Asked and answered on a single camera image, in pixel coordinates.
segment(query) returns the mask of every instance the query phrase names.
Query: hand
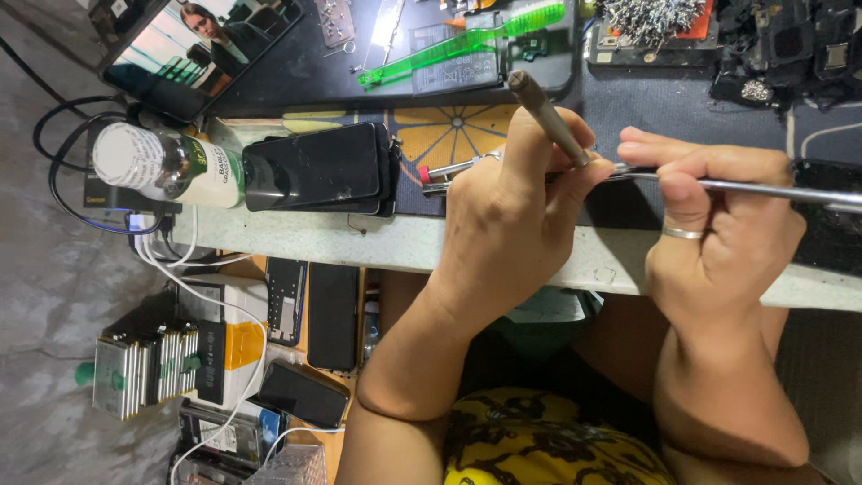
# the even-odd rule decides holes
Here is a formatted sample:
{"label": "hand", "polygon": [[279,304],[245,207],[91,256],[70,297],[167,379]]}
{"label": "hand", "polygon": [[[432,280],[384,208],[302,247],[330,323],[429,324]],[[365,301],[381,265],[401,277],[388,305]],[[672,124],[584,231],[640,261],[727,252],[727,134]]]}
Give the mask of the hand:
{"label": "hand", "polygon": [[[595,142],[578,115],[557,111],[581,146]],[[453,319],[476,325],[470,326],[476,333],[563,266],[584,198],[614,172],[596,154],[587,167],[571,169],[523,108],[512,117],[507,142],[502,162],[485,157],[449,186],[443,253],[426,286]],[[545,173],[564,168],[546,189]]]}
{"label": "hand", "polygon": [[698,145],[631,127],[620,139],[623,160],[659,167],[665,226],[706,231],[701,240],[662,235],[650,250],[647,283],[659,309],[675,328],[698,332],[732,330],[734,322],[759,313],[760,296],[796,252],[805,220],[786,199],[740,192],[710,198],[696,179],[791,186],[788,158],[775,150]]}

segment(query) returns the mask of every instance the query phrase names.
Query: silver ring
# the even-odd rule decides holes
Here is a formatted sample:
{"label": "silver ring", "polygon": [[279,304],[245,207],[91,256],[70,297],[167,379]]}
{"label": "silver ring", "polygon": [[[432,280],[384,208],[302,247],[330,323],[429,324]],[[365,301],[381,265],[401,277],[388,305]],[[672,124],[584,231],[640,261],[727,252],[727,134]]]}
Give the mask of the silver ring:
{"label": "silver ring", "polygon": [[700,239],[703,237],[702,230],[681,230],[675,227],[667,226],[661,228],[661,233],[665,236],[679,237],[682,239]]}

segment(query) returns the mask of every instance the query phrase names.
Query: green plastic tool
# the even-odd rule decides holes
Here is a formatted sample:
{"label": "green plastic tool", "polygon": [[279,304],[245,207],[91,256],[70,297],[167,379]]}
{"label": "green plastic tool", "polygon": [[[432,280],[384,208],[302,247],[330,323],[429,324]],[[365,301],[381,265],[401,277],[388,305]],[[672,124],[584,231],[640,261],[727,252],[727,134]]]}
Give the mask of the green plastic tool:
{"label": "green plastic tool", "polygon": [[379,83],[383,79],[428,66],[436,62],[458,57],[483,46],[487,41],[500,37],[517,37],[559,22],[565,15],[561,0],[537,2],[521,11],[512,12],[512,17],[500,27],[471,28],[443,42],[425,47],[411,55],[385,66],[363,72],[358,77],[361,85]]}

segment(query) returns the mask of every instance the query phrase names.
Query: white plastic bottle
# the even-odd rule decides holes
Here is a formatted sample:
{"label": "white plastic bottle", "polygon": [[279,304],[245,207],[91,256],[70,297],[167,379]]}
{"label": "white plastic bottle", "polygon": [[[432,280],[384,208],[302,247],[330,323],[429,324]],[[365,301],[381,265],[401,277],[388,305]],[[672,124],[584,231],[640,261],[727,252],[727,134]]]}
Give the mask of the white plastic bottle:
{"label": "white plastic bottle", "polygon": [[96,139],[93,167],[105,183],[155,200],[230,208],[245,198],[241,156],[171,129],[112,123]]}

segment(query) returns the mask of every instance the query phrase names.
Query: woman on screen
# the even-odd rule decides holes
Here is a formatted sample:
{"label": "woman on screen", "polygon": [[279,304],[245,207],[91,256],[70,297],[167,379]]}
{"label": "woman on screen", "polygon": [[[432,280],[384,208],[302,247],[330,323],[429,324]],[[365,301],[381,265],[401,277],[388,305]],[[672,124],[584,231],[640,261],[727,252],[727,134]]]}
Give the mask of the woman on screen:
{"label": "woman on screen", "polygon": [[197,3],[187,3],[180,10],[186,27],[212,42],[209,56],[219,69],[231,78],[240,75],[272,43],[272,37],[248,22],[218,24],[216,16]]}

